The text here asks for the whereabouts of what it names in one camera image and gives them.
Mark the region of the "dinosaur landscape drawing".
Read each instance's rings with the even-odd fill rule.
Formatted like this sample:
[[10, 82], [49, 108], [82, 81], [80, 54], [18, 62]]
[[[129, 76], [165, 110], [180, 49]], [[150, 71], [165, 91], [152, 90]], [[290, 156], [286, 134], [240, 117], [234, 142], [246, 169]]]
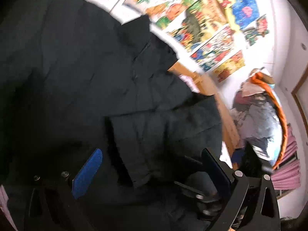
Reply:
[[169, 24], [167, 33], [192, 52], [225, 24], [227, 20], [217, 0], [198, 0]]

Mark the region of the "black padded jacket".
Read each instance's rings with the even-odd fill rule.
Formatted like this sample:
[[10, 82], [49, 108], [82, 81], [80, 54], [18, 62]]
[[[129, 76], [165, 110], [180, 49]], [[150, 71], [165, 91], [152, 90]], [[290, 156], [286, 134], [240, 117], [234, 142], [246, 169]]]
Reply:
[[16, 0], [1, 22], [1, 184], [18, 230], [68, 230], [55, 186], [95, 149], [103, 161], [78, 205], [96, 230], [206, 230], [218, 118], [168, 71], [171, 47], [141, 16], [121, 24], [85, 0]]

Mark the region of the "pink apple print quilt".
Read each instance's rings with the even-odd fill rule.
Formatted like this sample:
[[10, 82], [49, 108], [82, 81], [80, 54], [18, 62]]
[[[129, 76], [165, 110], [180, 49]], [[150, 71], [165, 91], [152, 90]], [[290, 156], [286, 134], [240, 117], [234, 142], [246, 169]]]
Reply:
[[181, 74], [179, 75], [179, 78], [186, 83], [192, 92], [200, 93], [200, 90], [198, 89], [197, 85], [195, 85], [193, 79], [190, 76]]

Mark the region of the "red-haired kid green outfit drawing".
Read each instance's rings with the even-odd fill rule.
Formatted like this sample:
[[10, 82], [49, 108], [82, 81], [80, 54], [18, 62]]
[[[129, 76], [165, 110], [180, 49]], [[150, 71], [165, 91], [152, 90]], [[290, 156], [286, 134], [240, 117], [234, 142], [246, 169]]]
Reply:
[[253, 46], [259, 37], [264, 38], [265, 35], [269, 34], [268, 21], [266, 15], [262, 15], [256, 20], [256, 27], [250, 28], [243, 31], [246, 41], [249, 46]]

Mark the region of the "wooden bed frame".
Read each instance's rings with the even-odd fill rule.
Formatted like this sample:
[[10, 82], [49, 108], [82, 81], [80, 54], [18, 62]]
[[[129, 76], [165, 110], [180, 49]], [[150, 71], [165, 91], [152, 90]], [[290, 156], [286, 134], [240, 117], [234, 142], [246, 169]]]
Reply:
[[205, 99], [209, 104], [208, 113], [218, 118], [218, 132], [221, 144], [220, 160], [226, 162], [230, 168], [237, 169], [238, 164], [231, 161], [236, 148], [239, 147], [240, 136], [230, 111], [224, 103], [222, 96], [214, 81], [207, 74], [198, 74], [184, 67], [180, 62], [176, 62], [168, 69], [169, 72], [179, 76], [181, 74], [190, 76], [200, 93], [197, 93], [199, 99]]

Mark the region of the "city 2024 drawing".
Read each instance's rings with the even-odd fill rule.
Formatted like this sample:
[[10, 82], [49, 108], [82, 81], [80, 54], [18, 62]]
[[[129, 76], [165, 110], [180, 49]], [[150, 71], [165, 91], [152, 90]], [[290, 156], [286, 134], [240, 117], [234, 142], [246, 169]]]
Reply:
[[234, 49], [233, 30], [229, 25], [221, 29], [207, 43], [191, 55], [199, 67], [207, 72]]

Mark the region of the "pink curtain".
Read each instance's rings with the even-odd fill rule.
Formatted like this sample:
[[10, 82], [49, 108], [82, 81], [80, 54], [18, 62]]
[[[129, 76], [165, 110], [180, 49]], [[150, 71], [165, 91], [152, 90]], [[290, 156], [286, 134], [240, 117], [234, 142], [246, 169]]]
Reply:
[[284, 158], [274, 170], [271, 180], [275, 190], [288, 191], [301, 186], [298, 144], [291, 124], [288, 124], [288, 142]]

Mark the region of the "yellow bear chick drawing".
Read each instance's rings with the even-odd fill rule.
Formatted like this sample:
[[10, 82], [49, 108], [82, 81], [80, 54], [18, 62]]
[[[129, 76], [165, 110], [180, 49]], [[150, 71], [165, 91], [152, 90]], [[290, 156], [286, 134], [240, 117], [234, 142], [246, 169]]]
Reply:
[[216, 82], [221, 83], [225, 81], [229, 76], [240, 68], [245, 66], [244, 57], [242, 51], [238, 51], [232, 55], [229, 59], [219, 65], [212, 72], [212, 77]]

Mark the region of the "plastic bagged bedding bundle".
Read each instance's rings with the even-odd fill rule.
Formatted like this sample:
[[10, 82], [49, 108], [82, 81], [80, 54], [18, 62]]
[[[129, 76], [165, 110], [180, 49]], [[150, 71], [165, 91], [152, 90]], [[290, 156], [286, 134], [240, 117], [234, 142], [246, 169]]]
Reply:
[[230, 113], [240, 136], [239, 148], [250, 144], [274, 166], [281, 150], [282, 127], [268, 94], [242, 96], [242, 90], [238, 90]]

